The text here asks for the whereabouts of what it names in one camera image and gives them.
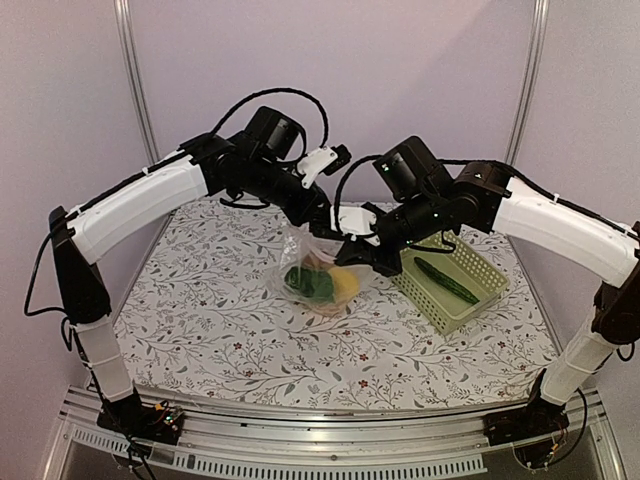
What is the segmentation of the green cucumber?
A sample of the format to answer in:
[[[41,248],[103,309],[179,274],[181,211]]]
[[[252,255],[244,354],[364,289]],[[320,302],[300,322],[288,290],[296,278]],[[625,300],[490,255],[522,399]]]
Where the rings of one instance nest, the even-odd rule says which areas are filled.
[[[440,287],[444,288],[453,296],[465,301],[470,305],[475,305],[480,302],[480,299],[469,289],[434,267],[426,260],[420,257],[415,257],[413,261],[422,274],[424,274],[427,278],[435,282]]]

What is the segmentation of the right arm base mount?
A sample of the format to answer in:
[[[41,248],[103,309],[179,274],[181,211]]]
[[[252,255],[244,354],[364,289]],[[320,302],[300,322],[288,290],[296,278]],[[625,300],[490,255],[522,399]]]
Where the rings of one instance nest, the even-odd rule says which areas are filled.
[[[562,406],[542,400],[487,414],[482,421],[483,435],[489,445],[510,444],[517,462],[531,470],[551,464],[569,426]]]

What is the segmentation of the orange yellow mango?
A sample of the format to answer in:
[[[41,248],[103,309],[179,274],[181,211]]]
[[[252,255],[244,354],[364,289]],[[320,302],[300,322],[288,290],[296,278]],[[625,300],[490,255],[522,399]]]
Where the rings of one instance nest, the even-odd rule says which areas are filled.
[[[331,317],[344,313],[349,303],[350,299],[338,299],[332,301],[308,299],[304,302],[304,305],[319,315]]]

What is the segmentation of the clear zip top bag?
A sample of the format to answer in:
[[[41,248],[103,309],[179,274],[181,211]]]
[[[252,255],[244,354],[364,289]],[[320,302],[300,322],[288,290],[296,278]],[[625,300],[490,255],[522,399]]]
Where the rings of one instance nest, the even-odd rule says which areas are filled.
[[[277,263],[266,273],[267,287],[279,298],[320,315],[343,313],[369,287],[374,272],[366,265],[337,265],[341,246],[312,236],[305,226],[285,226]]]

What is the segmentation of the green white bok choy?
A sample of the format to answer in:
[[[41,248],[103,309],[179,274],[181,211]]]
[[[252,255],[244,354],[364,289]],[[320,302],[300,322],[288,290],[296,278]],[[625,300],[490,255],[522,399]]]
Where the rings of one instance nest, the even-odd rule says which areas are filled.
[[[333,282],[325,270],[294,266],[285,274],[284,282],[303,298],[334,300]]]

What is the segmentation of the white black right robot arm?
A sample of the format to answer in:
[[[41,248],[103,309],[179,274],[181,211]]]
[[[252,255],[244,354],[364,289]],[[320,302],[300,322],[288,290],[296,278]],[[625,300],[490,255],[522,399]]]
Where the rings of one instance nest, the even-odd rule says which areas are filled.
[[[513,166],[489,160],[437,159],[417,136],[372,159],[399,207],[373,211],[361,206],[341,213],[334,205],[330,225],[348,240],[340,265],[368,264],[378,273],[401,272],[401,250],[433,234],[468,226],[526,240],[596,274],[592,319],[541,372],[517,427],[537,436],[552,424],[581,384],[621,345],[639,338],[639,228],[614,222],[535,184]]]

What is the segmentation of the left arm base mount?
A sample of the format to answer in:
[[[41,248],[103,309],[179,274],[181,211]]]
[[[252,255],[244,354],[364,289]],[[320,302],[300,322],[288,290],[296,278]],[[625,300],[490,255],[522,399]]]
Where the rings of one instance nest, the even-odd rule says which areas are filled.
[[[156,443],[177,445],[184,425],[184,410],[164,400],[145,405],[137,392],[123,400],[105,400],[97,419],[103,429]]]

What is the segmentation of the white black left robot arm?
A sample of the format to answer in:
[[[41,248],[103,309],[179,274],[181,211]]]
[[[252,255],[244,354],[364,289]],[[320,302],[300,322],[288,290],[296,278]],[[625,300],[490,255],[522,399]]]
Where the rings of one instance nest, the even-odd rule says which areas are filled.
[[[111,419],[128,434],[148,426],[133,399],[134,382],[114,332],[112,301],[99,271],[102,259],[130,237],[186,204],[223,191],[247,194],[278,207],[296,226],[328,205],[315,180],[283,158],[301,126],[269,107],[229,138],[209,132],[177,147],[162,161],[124,179],[92,200],[49,216],[62,308]]]

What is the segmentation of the yellow lemon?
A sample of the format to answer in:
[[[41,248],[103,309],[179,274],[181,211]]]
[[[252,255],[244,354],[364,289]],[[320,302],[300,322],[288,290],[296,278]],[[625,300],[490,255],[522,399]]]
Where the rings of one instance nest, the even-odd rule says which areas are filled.
[[[328,273],[333,282],[336,302],[349,301],[360,292],[359,279],[351,270],[335,266]]]

